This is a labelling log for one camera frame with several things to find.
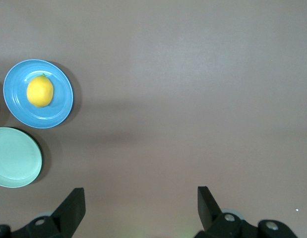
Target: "blue plate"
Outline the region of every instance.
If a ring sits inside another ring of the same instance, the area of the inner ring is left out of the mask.
[[[24,132],[0,127],[0,186],[23,187],[33,182],[42,167],[35,141]]]
[[[53,84],[52,101],[37,108],[26,96],[29,82],[44,74]],[[11,113],[22,123],[35,128],[50,128],[63,122],[73,106],[73,90],[66,75],[54,64],[28,59],[16,64],[5,77],[3,96]]]

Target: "plate rim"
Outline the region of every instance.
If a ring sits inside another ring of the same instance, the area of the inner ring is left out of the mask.
[[[18,185],[18,186],[7,186],[7,185],[3,185],[3,184],[0,184],[0,186],[7,187],[7,188],[19,188],[19,187],[24,187],[24,186],[27,186],[27,185],[31,184],[40,175],[40,173],[42,171],[42,167],[43,167],[43,154],[42,154],[40,146],[38,145],[38,143],[35,141],[35,139],[31,135],[29,135],[28,133],[24,132],[21,129],[17,129],[17,128],[14,128],[14,127],[9,127],[9,126],[2,126],[2,127],[0,127],[0,129],[8,129],[8,130],[12,130],[12,131],[17,131],[17,132],[27,136],[28,138],[31,139],[31,141],[33,142],[33,145],[36,146],[36,148],[38,149],[39,154],[40,154],[40,159],[38,160],[39,161],[39,169],[38,169],[37,174],[35,174],[34,178],[31,181],[29,181],[29,182],[27,182],[27,183],[25,183],[23,185]]]
[[[70,89],[70,96],[71,96],[71,101],[68,105],[69,106],[69,110],[68,110],[68,113],[66,113],[64,115],[64,118],[62,120],[59,120],[57,121],[57,123],[53,123],[52,125],[48,125],[48,126],[37,126],[37,125],[32,125],[31,123],[28,123],[28,122],[25,122],[23,120],[20,120],[20,118],[11,110],[9,104],[7,103],[7,100],[6,100],[6,94],[5,94],[5,91],[6,91],[6,79],[8,78],[9,74],[11,73],[11,71],[16,68],[18,65],[20,64],[23,64],[23,63],[26,63],[28,61],[32,61],[32,62],[41,62],[41,63],[47,63],[49,64],[52,68],[55,68],[56,70],[59,71],[59,73],[61,75],[63,75],[64,79],[66,80],[66,82],[68,83],[69,85],[69,89]],[[17,64],[15,64],[9,71],[8,73],[6,74],[5,78],[4,78],[4,82],[3,82],[3,97],[4,97],[4,101],[9,109],[9,111],[13,114],[13,116],[15,118],[17,118],[20,122],[22,122],[23,124],[27,125],[27,126],[30,126],[30,127],[33,127],[33,128],[37,128],[37,129],[48,129],[48,128],[52,128],[52,127],[55,127],[59,124],[61,124],[63,121],[66,120],[66,118],[69,116],[69,114],[71,113],[72,111],[72,108],[73,108],[73,104],[74,104],[74,92],[73,92],[73,88],[72,88],[72,85],[68,79],[68,77],[65,75],[65,73],[59,68],[57,67],[55,64],[49,62],[49,61],[46,61],[46,60],[43,60],[43,59],[27,59],[27,60],[23,60],[23,61],[20,61],[18,62]]]

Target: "yellow lemon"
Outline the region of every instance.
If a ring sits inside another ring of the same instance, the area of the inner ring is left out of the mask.
[[[53,98],[53,85],[44,75],[33,78],[26,90],[26,96],[31,104],[41,108],[50,104]]]

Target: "mint green plate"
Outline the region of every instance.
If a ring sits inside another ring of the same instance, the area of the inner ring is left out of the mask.
[[[0,127],[0,186],[28,185],[39,175],[41,167],[41,151],[29,135]]]

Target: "dish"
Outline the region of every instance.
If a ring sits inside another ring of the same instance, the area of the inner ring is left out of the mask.
[[[37,108],[26,96],[29,82],[44,74],[54,87],[53,99]],[[73,106],[73,90],[66,75],[54,64],[28,59],[10,69],[3,83],[3,96],[11,113],[22,123],[35,128],[50,128],[62,123]]]
[[[0,186],[28,185],[39,175],[41,167],[41,151],[29,135],[0,127]]]

